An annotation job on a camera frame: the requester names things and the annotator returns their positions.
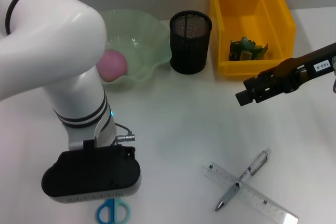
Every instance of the scissors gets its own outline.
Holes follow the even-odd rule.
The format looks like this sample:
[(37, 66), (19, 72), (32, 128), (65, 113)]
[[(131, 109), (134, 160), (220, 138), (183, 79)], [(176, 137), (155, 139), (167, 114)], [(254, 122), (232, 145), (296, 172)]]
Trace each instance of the scissors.
[[(126, 217), (118, 221), (117, 218), (117, 208), (121, 206), (125, 209), (126, 211)], [(104, 222), (100, 219), (100, 212), (104, 207), (107, 207), (110, 209), (110, 220), (108, 222)], [(131, 218), (131, 207), (128, 205), (126, 202), (119, 198), (114, 198), (114, 199), (108, 199), (106, 200), (98, 209), (97, 209), (97, 221), (99, 224), (125, 224), (127, 223), (130, 218)]]

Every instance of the transparent ruler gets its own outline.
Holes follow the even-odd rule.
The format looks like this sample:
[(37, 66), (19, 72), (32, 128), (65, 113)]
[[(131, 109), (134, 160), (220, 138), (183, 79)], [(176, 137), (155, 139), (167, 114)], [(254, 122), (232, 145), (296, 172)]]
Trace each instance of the transparent ruler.
[[(204, 167), (203, 172), (205, 177), (215, 182), (222, 189), (223, 194), (230, 186), (238, 181), (238, 178), (227, 172), (220, 166), (212, 163), (209, 167)], [(258, 210), (260, 213), (266, 215), (274, 223), (278, 224), (297, 224), (299, 217), (292, 214), (286, 208), (280, 206), (273, 200), (269, 199), (262, 193), (246, 185), (243, 182), (239, 182), (240, 190), (235, 197), (238, 197), (244, 201), (247, 205)]]

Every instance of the silver pen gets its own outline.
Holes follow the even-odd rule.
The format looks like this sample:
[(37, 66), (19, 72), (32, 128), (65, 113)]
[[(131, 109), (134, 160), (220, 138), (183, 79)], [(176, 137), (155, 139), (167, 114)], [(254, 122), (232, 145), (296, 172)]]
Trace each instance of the silver pen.
[(259, 153), (258, 157), (252, 162), (252, 164), (244, 171), (244, 173), (239, 177), (238, 181), (234, 183), (229, 190), (222, 196), (219, 200), (215, 211), (220, 210), (222, 207), (226, 206), (228, 202), (239, 192), (240, 182), (245, 182), (250, 176), (253, 176), (259, 171), (259, 169), (266, 163), (267, 156), (270, 149), (262, 151)]

